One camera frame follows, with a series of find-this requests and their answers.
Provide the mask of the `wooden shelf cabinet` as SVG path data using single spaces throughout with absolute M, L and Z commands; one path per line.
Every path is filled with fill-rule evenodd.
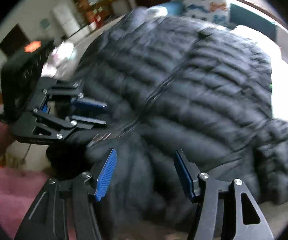
M 122 1 L 126 12 L 132 11 L 129 0 L 72 0 L 79 13 L 88 25 L 94 24 L 96 29 L 101 28 L 110 21 L 118 18 L 117 10 L 113 5 Z

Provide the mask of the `white refrigerator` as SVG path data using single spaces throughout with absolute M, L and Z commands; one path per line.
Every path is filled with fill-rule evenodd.
M 81 29 L 80 24 L 66 3 L 57 4 L 51 12 L 67 38 L 70 38 Z

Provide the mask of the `teal bed headboard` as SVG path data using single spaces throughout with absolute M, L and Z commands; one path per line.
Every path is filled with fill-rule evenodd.
M 149 9 L 160 9 L 165 8 L 167 10 L 168 16 L 185 16 L 184 4 L 180 0 L 170 1 L 167 3 L 158 4 L 156 6 L 150 7 Z M 235 29 L 238 25 L 243 25 L 259 31 L 265 36 L 269 37 L 272 41 L 277 42 L 277 26 L 266 18 L 252 12 L 240 5 L 232 3 L 229 9 L 229 17 L 226 23 L 219 22 L 216 19 L 215 24 L 227 27 L 229 29 Z

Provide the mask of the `butterfly print pillow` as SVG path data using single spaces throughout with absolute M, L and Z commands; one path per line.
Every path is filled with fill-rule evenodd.
M 230 22 L 230 0 L 183 0 L 185 17 L 222 26 Z

